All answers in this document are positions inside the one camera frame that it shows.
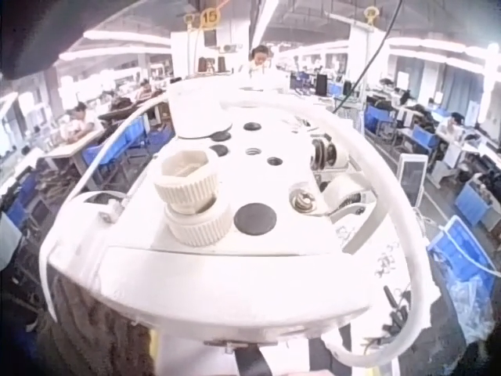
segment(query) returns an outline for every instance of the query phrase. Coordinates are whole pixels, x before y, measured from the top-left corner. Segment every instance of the computer screen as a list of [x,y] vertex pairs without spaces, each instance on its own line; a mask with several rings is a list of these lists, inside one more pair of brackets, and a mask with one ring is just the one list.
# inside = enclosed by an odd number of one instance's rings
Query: computer screen
[[419,207],[423,196],[427,156],[402,154],[398,163],[397,177],[411,206]]

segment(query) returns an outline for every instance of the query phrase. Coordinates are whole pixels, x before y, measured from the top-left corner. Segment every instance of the metal screw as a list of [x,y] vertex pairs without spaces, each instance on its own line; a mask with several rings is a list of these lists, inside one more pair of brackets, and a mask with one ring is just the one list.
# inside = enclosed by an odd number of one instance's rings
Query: metal screw
[[315,208],[315,197],[309,192],[300,190],[292,199],[292,204],[298,212],[308,213]]

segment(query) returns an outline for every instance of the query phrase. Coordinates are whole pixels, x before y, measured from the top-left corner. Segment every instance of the plastic bag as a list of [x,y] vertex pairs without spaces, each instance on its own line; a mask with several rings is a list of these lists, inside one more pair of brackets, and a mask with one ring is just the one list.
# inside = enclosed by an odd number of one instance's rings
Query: plastic bag
[[481,278],[475,276],[466,282],[449,278],[447,285],[467,344],[485,340],[495,323],[489,293]]

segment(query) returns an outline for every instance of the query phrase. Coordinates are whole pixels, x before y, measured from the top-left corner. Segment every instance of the hanging sign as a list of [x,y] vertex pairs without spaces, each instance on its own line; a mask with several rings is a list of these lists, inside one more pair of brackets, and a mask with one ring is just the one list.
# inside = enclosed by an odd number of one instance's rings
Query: hanging sign
[[200,27],[212,29],[218,26],[221,19],[221,12],[217,8],[207,8],[200,14]]
[[191,25],[193,25],[193,21],[195,20],[195,15],[192,13],[185,14],[184,20],[186,26],[191,27]]

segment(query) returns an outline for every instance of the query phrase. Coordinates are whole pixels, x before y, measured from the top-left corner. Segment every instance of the yellow sign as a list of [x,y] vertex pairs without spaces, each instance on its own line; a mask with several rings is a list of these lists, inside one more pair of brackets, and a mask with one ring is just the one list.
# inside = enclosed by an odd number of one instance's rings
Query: yellow sign
[[200,14],[200,27],[210,29],[216,27],[221,19],[221,12],[217,8],[207,8]]

